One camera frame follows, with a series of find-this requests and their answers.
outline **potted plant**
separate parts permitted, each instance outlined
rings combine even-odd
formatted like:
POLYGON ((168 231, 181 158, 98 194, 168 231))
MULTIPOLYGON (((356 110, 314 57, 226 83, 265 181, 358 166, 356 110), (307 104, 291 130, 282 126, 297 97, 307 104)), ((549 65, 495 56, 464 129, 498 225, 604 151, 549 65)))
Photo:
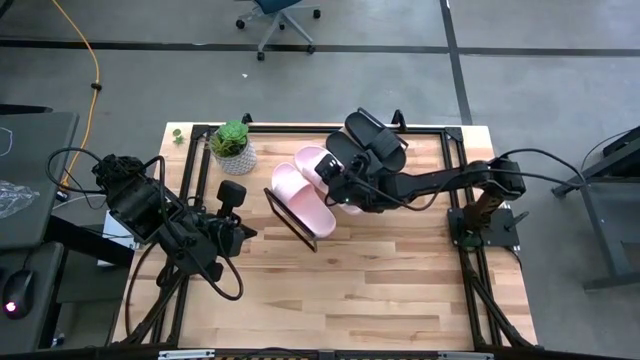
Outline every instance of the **potted plant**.
POLYGON ((258 158, 248 133, 246 124, 234 120, 220 126, 211 137, 211 152, 227 174, 244 175, 256 165, 258 158))

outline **computer mouse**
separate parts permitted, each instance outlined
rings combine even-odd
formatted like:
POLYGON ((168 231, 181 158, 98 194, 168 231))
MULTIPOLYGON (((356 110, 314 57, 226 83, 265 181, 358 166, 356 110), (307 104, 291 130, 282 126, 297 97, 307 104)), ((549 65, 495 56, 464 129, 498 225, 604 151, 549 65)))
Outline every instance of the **computer mouse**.
POLYGON ((20 270, 7 278, 2 289, 2 310, 9 319, 22 319, 31 311, 34 277, 33 271, 20 270))

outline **succulent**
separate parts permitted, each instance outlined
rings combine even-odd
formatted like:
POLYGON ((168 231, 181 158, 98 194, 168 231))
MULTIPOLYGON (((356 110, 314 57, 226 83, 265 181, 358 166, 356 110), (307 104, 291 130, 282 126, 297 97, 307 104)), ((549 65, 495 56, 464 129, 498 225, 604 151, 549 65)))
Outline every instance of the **succulent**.
POLYGON ((211 150, 219 157, 239 155, 247 145, 249 127, 239 120, 222 125, 211 139, 211 150))

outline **floor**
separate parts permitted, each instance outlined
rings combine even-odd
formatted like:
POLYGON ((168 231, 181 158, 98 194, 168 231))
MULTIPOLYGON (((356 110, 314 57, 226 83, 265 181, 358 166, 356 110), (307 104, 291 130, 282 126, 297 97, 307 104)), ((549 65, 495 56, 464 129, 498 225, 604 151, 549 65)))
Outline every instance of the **floor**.
MULTIPOLYGON (((250 112, 256 121, 339 122, 363 106, 382 118, 400 108, 411 124, 488 125, 497 152, 539 147, 579 164, 600 139, 638 125, 634 0, 325 0, 320 20, 296 14, 318 52, 280 46, 294 51, 268 52, 264 63, 251 44, 268 25, 251 23, 244 31, 233 25, 251 8, 247 2, 60 3, 92 41, 201 50, 96 52, 104 90, 89 148, 101 155, 152 157, 168 121, 224 121, 250 112)), ((47 0, 15 2, 0 19, 0 38, 77 41, 47 0)), ((274 43, 302 44, 290 29, 274 43)), ((86 118, 93 80, 85 50, 0 47, 2 103, 47 105, 86 118)), ((526 171, 570 175, 544 158, 517 159, 526 171)), ((92 183, 90 165, 82 158, 74 169, 83 184, 92 183)), ((519 233, 540 344, 637 357, 640 287, 585 293, 581 283, 605 268, 582 200, 577 194, 557 200, 546 182, 527 186, 512 207, 531 212, 519 233)), ((79 224, 104 217, 80 201, 59 215, 79 224)), ((79 323, 88 315, 69 315, 67 344, 99 345, 107 336, 105 307, 86 300, 69 314, 96 320, 79 323)))

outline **white plant pot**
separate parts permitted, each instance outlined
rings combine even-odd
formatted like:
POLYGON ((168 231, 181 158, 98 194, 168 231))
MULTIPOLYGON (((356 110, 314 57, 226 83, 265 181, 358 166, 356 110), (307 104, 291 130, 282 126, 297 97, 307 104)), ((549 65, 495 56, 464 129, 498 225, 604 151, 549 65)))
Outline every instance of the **white plant pot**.
POLYGON ((213 157, 216 158, 216 162, 220 165, 222 171, 229 175, 244 175, 251 171, 258 162, 256 150, 253 148, 253 143, 250 139, 247 139, 247 145, 244 147, 244 150, 234 157, 219 157, 213 152, 213 149, 211 153, 213 157))

